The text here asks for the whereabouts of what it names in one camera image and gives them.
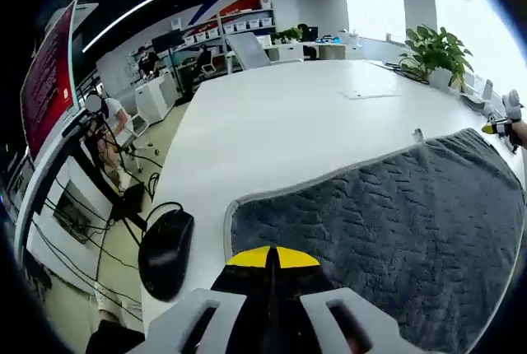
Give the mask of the person's right hand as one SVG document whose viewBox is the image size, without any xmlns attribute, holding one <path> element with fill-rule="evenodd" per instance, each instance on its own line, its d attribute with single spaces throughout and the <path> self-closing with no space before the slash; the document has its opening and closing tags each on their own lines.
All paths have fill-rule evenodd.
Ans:
<svg viewBox="0 0 527 354">
<path fill-rule="evenodd" d="M 511 125 L 512 129 L 516 133 L 516 136 L 520 139 L 521 146 L 527 148 L 527 123 L 523 120 L 513 122 Z"/>
</svg>

